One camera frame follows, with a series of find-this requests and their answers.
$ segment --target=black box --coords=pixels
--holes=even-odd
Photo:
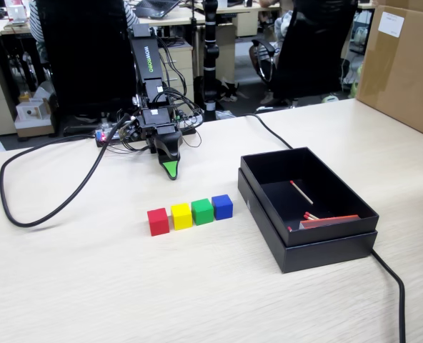
[[[368,256],[377,238],[378,214],[308,148],[243,156],[239,191],[283,272]],[[360,219],[300,230],[305,212]]]

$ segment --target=laptop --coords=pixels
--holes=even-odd
[[[141,0],[135,5],[134,13],[139,18],[160,19],[168,14],[179,0]]]

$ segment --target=wooden table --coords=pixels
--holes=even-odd
[[[379,213],[375,250],[404,280],[407,341],[423,342],[423,134],[355,100],[270,114]],[[205,123],[179,179],[150,153],[107,152],[49,222],[0,204],[0,342],[398,342],[395,281],[368,257],[281,274],[237,190],[240,156],[285,149],[255,118]],[[199,138],[185,138],[198,144]],[[0,166],[17,151],[0,153]],[[99,150],[49,146],[6,170],[13,215],[38,219]],[[151,237],[146,211],[228,194],[234,218]]]

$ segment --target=black cable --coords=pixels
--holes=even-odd
[[[183,118],[183,122],[184,122],[184,125],[186,125],[187,127],[189,127],[189,128],[191,128],[191,129],[196,129],[199,125],[197,125],[197,126],[192,126],[192,125],[189,125],[188,123],[186,123],[186,118]],[[196,146],[194,146],[194,145],[191,145],[191,144],[189,144],[187,141],[186,141],[186,139],[184,139],[184,136],[183,136],[183,141],[184,141],[184,143],[186,143],[186,145],[187,146],[190,146],[191,148],[198,148],[199,146],[201,146],[201,144],[202,144],[202,137],[201,137],[201,135],[200,135],[200,133],[196,130],[196,133],[197,133],[197,135],[199,136],[199,138],[200,138],[200,142],[199,142],[199,144],[197,144]]]
[[[254,118],[257,118],[257,120],[259,120],[259,122],[262,124],[263,127],[266,128],[266,130],[268,132],[270,132],[271,134],[273,134],[276,138],[278,138],[280,141],[282,141],[284,143],[284,145],[286,145],[288,148],[292,149],[292,146],[290,146],[288,144],[287,141],[285,141],[283,138],[281,138],[278,134],[276,134],[275,132],[273,132],[263,121],[261,118],[259,118],[256,114],[244,114],[244,116],[253,116]]]
[[[283,138],[281,138],[278,134],[273,132],[256,114],[244,114],[244,116],[254,116],[256,117],[263,127],[265,127],[271,134],[273,134],[276,138],[284,143],[288,148],[292,149]],[[377,259],[377,261],[386,269],[386,271],[391,275],[394,280],[396,280],[397,284],[399,285],[399,342],[405,343],[405,287],[404,282],[394,273],[391,268],[383,261],[383,259],[372,249],[372,255]]]
[[[186,95],[186,91],[187,91],[186,79],[184,78],[183,74],[175,67],[173,59],[171,57],[171,54],[170,54],[170,51],[169,51],[169,48],[167,47],[167,45],[158,36],[156,36],[156,38],[157,38],[158,42],[161,43],[161,47],[164,49],[164,52],[166,53],[167,64],[170,66],[170,68],[173,71],[176,72],[176,74],[178,75],[178,77],[181,80],[181,84],[183,85],[183,95]]]
[[[381,264],[383,268],[396,280],[399,285],[399,342],[405,343],[405,286],[404,282],[392,271],[383,259],[372,249],[372,255]]]
[[[81,134],[81,135],[76,135],[76,136],[70,136],[70,137],[64,137],[64,138],[60,138],[60,139],[55,139],[54,141],[50,141],[48,143],[45,144],[41,144],[39,146],[35,146],[34,148],[28,149],[26,151],[20,152],[19,154],[14,155],[13,157],[11,157],[10,159],[8,159],[4,164],[2,164],[2,167],[0,169],[0,197],[2,200],[2,206],[4,207],[4,211],[5,211],[5,215],[6,217],[9,219],[9,221],[11,223],[13,223],[14,225],[18,226],[18,227],[35,227],[36,225],[39,225],[41,223],[46,222],[48,219],[54,217],[56,214],[58,214],[62,209],[64,209],[65,206],[67,206],[77,195],[78,193],[83,189],[83,187],[86,185],[86,183],[89,181],[89,179],[91,178],[92,174],[96,171],[97,166],[99,165],[100,161],[102,160],[102,157],[105,153],[106,148],[108,147],[111,139],[113,138],[113,135],[115,134],[116,130],[126,121],[126,118],[129,118],[128,114],[123,115],[123,117],[121,118],[120,121],[118,121],[118,123],[113,127],[113,129],[110,131],[107,140],[105,141],[96,161],[94,162],[94,165],[92,166],[91,170],[89,170],[89,173],[86,175],[86,177],[84,178],[83,182],[80,183],[80,185],[78,186],[78,188],[75,190],[75,192],[73,192],[71,194],[71,196],[69,198],[67,198],[67,200],[65,202],[63,202],[61,205],[59,205],[59,207],[57,207],[53,212],[47,214],[45,217],[36,220],[35,222],[31,222],[31,223],[21,223],[18,222],[17,220],[15,220],[15,218],[12,217],[10,210],[9,210],[9,206],[6,203],[6,198],[5,198],[5,191],[4,191],[4,173],[5,173],[5,168],[11,163],[13,162],[15,159],[28,154],[29,152],[33,152],[36,151],[40,148],[43,148],[45,146],[54,144],[54,143],[59,143],[60,141],[68,141],[71,139],[76,139],[76,138],[94,138],[94,135],[88,135],[88,134]]]
[[[161,59],[161,62],[162,62],[162,64],[164,65],[164,69],[166,70],[167,85],[170,87],[169,71],[167,70],[167,67],[166,67],[166,62],[164,62],[164,58],[162,57],[162,55],[161,55],[161,54],[159,54],[159,58]]]

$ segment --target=power cord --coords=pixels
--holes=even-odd
[[[273,134],[276,138],[283,142],[289,149],[292,149],[283,138],[281,138],[278,134],[273,132],[263,121],[259,118],[256,114],[244,114],[243,116],[253,116],[259,120],[264,128],[267,129],[271,134]],[[397,284],[399,285],[399,342],[405,343],[405,286],[404,282],[397,276],[396,273],[392,271],[391,268],[383,261],[383,259],[377,254],[375,250],[372,249],[371,251],[372,256],[381,264],[381,266],[391,275],[394,280],[396,280]]]
[[[2,164],[2,167],[0,168],[0,197],[2,200],[2,206],[4,207],[4,211],[5,211],[5,215],[6,217],[9,219],[9,221],[11,223],[13,223],[14,225],[16,225],[17,227],[35,227],[36,225],[40,225],[44,222],[46,222],[48,219],[54,217],[56,214],[58,214],[62,209],[64,209],[65,206],[67,206],[77,195],[78,193],[83,189],[83,187],[86,185],[86,183],[89,181],[89,179],[91,178],[92,174],[96,171],[97,166],[99,165],[100,161],[102,160],[102,157],[104,156],[104,153],[106,151],[106,148],[108,147],[111,139],[113,138],[113,135],[115,134],[116,130],[129,118],[128,114],[123,115],[123,117],[118,121],[118,123],[113,127],[113,129],[110,131],[108,137],[106,138],[106,141],[96,159],[96,161],[94,162],[94,165],[92,166],[91,170],[89,170],[89,173],[86,175],[86,177],[84,178],[83,182],[80,183],[80,185],[78,186],[78,188],[75,190],[75,192],[73,192],[71,194],[70,197],[67,198],[67,200],[65,202],[63,202],[61,205],[59,205],[59,207],[57,207],[53,212],[47,214],[45,217],[36,220],[35,222],[31,222],[31,223],[21,223],[18,222],[17,220],[15,220],[15,218],[13,218],[13,216],[10,213],[9,210],[9,206],[6,203],[6,197],[5,197],[5,190],[4,190],[4,174],[5,174],[5,168],[11,163],[13,162],[15,159],[28,154],[29,152],[33,152],[36,151],[40,148],[43,148],[45,146],[51,145],[51,144],[55,144],[55,143],[59,143],[61,141],[70,141],[70,140],[74,140],[74,139],[85,139],[85,138],[94,138],[93,135],[89,135],[89,134],[78,134],[76,136],[70,136],[70,137],[64,137],[64,138],[59,138],[59,139],[55,139],[53,141],[50,141],[48,143],[45,144],[41,144],[39,146],[35,146],[34,148],[28,149],[26,151],[20,152],[19,154],[14,155],[12,158],[8,159],[4,164]]]

